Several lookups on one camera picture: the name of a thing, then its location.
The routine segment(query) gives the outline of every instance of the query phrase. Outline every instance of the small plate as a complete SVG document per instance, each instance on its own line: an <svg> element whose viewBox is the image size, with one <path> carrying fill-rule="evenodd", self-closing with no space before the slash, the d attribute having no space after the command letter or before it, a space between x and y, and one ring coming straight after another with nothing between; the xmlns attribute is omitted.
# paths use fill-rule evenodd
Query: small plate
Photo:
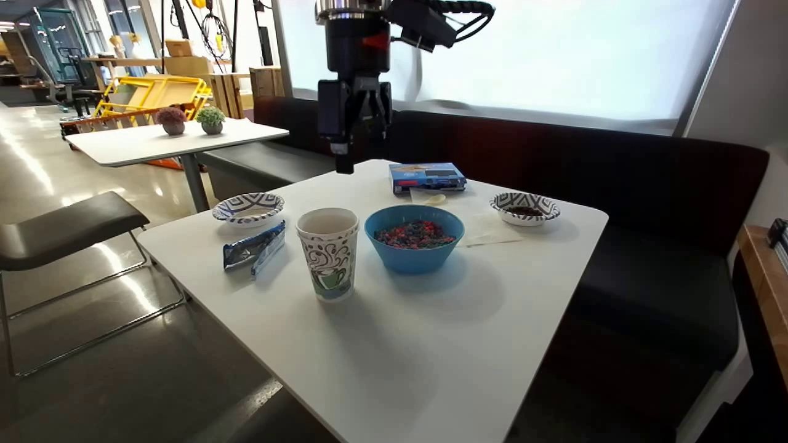
<svg viewBox="0 0 788 443"><path fill-rule="evenodd" d="M514 228L543 228L562 214L546 198L529 192L496 194L492 210Z"/></svg>
<svg viewBox="0 0 788 443"><path fill-rule="evenodd" d="M223 201L212 218L229 225L256 225L268 218L276 218L283 208L283 201L267 192L247 192Z"/></svg>

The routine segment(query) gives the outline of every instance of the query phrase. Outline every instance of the patterned paper cup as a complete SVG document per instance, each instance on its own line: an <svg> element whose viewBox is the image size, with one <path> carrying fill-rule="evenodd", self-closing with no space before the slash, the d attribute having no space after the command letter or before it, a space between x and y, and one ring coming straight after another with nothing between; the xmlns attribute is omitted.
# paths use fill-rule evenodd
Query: patterned paper cup
<svg viewBox="0 0 788 443"><path fill-rule="evenodd" d="M349 210L324 208L299 219L299 236L320 301L352 288L359 223Z"/></svg>

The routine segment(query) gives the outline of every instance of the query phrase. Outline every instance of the grey floor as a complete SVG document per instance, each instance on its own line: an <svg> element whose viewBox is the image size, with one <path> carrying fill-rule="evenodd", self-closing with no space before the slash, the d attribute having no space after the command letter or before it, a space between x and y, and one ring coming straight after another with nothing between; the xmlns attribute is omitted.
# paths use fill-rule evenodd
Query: grey floor
<svg viewBox="0 0 788 443"><path fill-rule="evenodd" d="M186 177L134 166L101 167L60 138L56 106L0 106L0 225L100 192L118 192L156 225L192 214ZM60 265L8 273L8 305L20 310L60 290L138 262L128 239ZM109 326L181 294L141 271L55 308L12 321L18 365L29 367ZM178 308L107 346L16 383L0 362L2 443L109 440L332 440L208 312ZM543 374L511 440L652 440L599 400Z"/></svg>

